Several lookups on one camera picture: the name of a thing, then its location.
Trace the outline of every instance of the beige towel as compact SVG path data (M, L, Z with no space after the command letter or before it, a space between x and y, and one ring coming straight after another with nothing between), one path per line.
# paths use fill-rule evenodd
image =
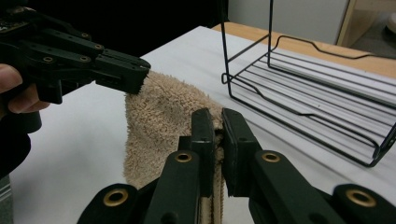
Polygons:
M167 156L177 150L178 138L191 135L191 114L209 108L215 131L222 129L222 106L194 86L153 71L148 73L137 95L125 97L128 139L124 176L141 189L159 177ZM222 138L216 132L217 143ZM213 196L201 199L201 223L218 224L222 219L223 151L216 148Z

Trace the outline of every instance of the white table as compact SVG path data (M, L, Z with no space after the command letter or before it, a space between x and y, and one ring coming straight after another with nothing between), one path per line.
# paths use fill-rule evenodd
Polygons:
M228 41L236 46L230 52L249 43L235 36L228 36ZM254 121L249 126L262 147L287 156L314 187L332 193L338 184L355 183L396 204L395 148L375 168L367 169L264 119L228 96L220 82L225 70L222 52L220 33L198 27L142 58L152 70L193 84ZM31 134L30 155L10 175L15 224L76 223L97 192L125 183L124 93L90 84L66 95L61 105L43 110L41 116L43 127ZM312 158L302 149L312 151ZM226 198L223 223L253 223L248 199Z

